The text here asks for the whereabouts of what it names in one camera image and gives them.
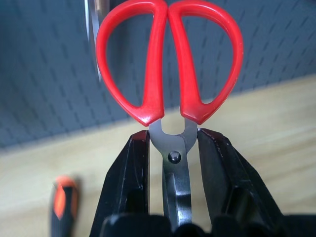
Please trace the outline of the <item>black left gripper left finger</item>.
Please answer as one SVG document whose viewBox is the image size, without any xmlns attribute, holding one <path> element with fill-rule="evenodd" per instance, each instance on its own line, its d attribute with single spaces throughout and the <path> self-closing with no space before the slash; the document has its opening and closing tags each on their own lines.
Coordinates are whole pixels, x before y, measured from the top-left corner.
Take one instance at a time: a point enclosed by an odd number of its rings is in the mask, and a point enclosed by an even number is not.
<svg viewBox="0 0 316 237">
<path fill-rule="evenodd" d="M 112 215 L 149 213 L 150 136 L 148 130 L 132 134 L 107 171 L 90 236 L 101 234 Z"/>
</svg>

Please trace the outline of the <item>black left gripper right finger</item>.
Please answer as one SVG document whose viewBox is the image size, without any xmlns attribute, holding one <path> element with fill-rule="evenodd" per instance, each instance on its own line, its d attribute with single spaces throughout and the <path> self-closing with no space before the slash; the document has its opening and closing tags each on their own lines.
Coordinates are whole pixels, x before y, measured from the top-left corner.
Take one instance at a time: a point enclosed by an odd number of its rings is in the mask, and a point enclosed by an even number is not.
<svg viewBox="0 0 316 237">
<path fill-rule="evenodd" d="M 283 236 L 282 213 L 259 173 L 219 132 L 197 132 L 199 160 L 212 231 Z"/>
</svg>

